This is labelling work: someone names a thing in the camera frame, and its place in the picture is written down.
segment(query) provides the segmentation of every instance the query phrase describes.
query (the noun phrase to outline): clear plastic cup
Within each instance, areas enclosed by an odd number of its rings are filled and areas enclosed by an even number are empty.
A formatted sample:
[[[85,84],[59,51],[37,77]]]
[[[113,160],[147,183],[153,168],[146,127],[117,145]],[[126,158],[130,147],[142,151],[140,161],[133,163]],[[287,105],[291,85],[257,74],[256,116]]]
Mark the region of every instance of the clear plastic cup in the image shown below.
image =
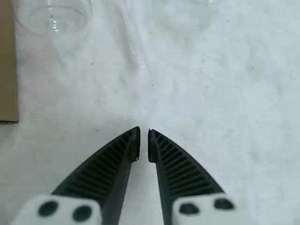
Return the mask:
[[[45,36],[71,34],[92,17],[90,0],[15,0],[18,23]]]

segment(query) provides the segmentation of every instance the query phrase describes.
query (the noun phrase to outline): transparent container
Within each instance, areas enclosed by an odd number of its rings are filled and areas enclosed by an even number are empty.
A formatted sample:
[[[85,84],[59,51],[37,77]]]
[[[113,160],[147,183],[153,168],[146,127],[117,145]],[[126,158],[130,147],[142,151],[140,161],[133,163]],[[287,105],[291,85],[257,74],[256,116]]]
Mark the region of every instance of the transparent container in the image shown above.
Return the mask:
[[[93,14],[90,0],[15,0],[15,13],[21,26],[45,36],[78,32]]]

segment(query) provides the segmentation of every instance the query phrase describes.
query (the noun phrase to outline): screw hole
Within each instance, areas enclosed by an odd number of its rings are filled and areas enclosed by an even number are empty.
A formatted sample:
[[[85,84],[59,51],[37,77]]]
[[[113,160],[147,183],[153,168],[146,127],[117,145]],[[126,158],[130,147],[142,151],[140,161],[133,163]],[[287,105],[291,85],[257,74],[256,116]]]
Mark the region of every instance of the screw hole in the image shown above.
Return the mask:
[[[58,203],[55,201],[48,201],[42,204],[38,209],[38,214],[41,217],[48,217],[51,216],[56,212],[58,208]]]
[[[76,222],[83,222],[90,218],[92,214],[92,209],[90,206],[80,206],[73,212],[73,219]]]
[[[192,203],[182,204],[180,206],[179,212],[186,215],[199,214],[199,209]]]
[[[218,210],[233,210],[234,205],[226,198],[218,198],[215,200],[215,208]]]

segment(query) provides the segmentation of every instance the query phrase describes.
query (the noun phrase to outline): cardboard box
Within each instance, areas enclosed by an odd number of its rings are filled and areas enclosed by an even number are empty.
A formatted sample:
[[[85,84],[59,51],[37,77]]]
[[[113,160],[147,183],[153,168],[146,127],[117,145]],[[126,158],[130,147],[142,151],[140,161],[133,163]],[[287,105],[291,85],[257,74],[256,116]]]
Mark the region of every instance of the cardboard box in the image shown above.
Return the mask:
[[[12,0],[0,0],[0,29],[0,123],[16,123],[19,115]]]

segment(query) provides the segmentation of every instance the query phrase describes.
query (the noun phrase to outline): white cloth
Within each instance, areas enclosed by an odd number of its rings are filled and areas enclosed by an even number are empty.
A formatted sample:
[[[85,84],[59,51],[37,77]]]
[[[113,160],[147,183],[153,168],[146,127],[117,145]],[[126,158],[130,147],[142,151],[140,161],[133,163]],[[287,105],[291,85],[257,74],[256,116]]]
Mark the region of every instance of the white cloth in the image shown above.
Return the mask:
[[[17,27],[20,123],[0,126],[1,224],[139,125],[120,225],[163,224],[148,128],[197,159],[258,224],[299,225],[300,1],[125,6],[135,26],[120,4],[94,1],[87,40],[66,54]]]

